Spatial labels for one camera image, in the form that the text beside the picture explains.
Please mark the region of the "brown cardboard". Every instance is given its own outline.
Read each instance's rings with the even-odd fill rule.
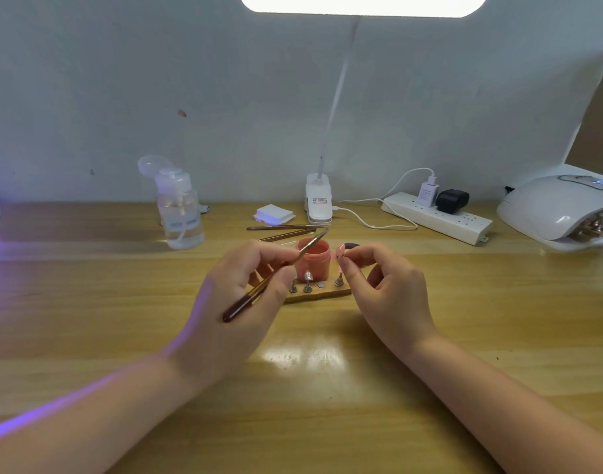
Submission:
[[[603,175],[603,78],[565,162]]]

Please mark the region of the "forearm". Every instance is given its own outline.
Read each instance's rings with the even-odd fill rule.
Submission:
[[[436,336],[399,356],[509,473],[603,473],[603,435]]]
[[[0,424],[0,473],[103,473],[197,391],[152,355]]]

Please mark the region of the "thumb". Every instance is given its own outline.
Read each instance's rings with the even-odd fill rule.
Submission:
[[[285,266],[274,273],[265,292],[251,308],[251,311],[257,311],[258,316],[272,322],[284,304],[294,278],[294,266]]]
[[[343,270],[345,279],[348,280],[348,284],[352,289],[352,294],[355,299],[359,296],[365,296],[369,289],[374,289],[367,282],[367,279],[365,279],[365,275],[360,268],[350,258],[345,255],[339,256],[339,266],[341,266],[341,270]]]

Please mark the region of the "person's left hand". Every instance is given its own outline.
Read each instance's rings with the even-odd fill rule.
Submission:
[[[282,307],[295,278],[295,268],[277,271],[264,294],[230,323],[223,312],[299,251],[250,241],[225,255],[207,274],[192,315],[168,352],[179,369],[195,380],[199,389],[237,369],[257,349]]]

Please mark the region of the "wall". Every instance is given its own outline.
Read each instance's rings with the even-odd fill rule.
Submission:
[[[0,0],[0,199],[151,199],[147,153],[208,202],[301,199],[349,25],[240,0]],[[443,188],[500,198],[560,163],[602,70],[603,0],[366,18],[329,143],[334,196],[430,166]]]

